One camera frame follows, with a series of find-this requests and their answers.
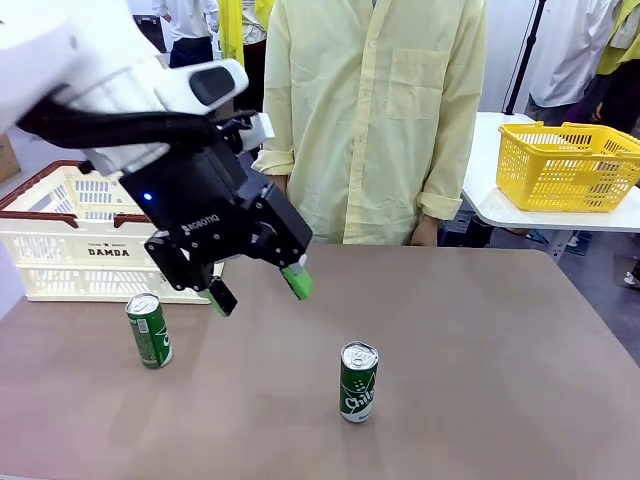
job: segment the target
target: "green gripper fingertip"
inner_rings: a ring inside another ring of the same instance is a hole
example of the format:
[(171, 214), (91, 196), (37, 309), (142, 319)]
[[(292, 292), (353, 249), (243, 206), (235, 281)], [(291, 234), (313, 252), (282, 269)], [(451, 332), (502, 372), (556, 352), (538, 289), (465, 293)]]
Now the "green gripper fingertip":
[(313, 280), (309, 272), (302, 270), (296, 273), (291, 267), (287, 267), (281, 270), (281, 272), (299, 300), (307, 300), (311, 296), (313, 292)]

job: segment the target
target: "can lid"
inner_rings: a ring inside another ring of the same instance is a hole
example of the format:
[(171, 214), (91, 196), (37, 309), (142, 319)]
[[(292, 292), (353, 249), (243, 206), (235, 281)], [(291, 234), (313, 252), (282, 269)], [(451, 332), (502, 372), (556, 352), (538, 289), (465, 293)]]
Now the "can lid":
[(367, 370), (378, 363), (378, 351), (362, 342), (351, 342), (342, 347), (342, 362), (351, 370)]
[(125, 311), (134, 315), (148, 315), (155, 312), (158, 305), (160, 305), (158, 297), (152, 293), (140, 293), (129, 300)]

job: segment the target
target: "yellow shirt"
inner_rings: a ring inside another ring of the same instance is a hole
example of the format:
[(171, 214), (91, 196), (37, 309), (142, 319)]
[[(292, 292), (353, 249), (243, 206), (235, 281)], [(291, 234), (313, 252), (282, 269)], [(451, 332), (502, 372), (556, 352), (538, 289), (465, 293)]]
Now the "yellow shirt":
[(485, 58), (485, 0), (276, 0), (254, 168), (316, 237), (403, 244), (460, 206)]

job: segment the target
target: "white shirt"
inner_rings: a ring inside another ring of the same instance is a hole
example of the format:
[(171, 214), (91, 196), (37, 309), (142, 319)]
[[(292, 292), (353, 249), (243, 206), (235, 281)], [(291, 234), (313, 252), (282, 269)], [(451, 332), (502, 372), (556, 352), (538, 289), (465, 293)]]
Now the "white shirt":
[(267, 38), (267, 32), (256, 17), (256, 0), (242, 0), (242, 33), (245, 45), (253, 45)]
[(531, 96), (541, 107), (582, 100), (598, 69), (615, 25), (620, 0), (559, 0), (546, 16), (549, 32), (541, 48)]
[(153, 0), (153, 14), (158, 17), (171, 15), (173, 41), (182, 38), (211, 37), (218, 31), (218, 2), (216, 0)]

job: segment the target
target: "beverage can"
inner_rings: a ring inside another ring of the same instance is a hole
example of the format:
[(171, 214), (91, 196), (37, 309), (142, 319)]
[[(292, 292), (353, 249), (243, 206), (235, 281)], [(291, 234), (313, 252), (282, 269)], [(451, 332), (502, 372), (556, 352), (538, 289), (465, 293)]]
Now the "beverage can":
[(378, 351), (363, 342), (342, 347), (340, 413), (353, 423), (362, 423), (373, 413), (373, 393), (378, 373)]
[(151, 293), (135, 295), (125, 311), (144, 366), (164, 367), (171, 360), (173, 349), (160, 299)]

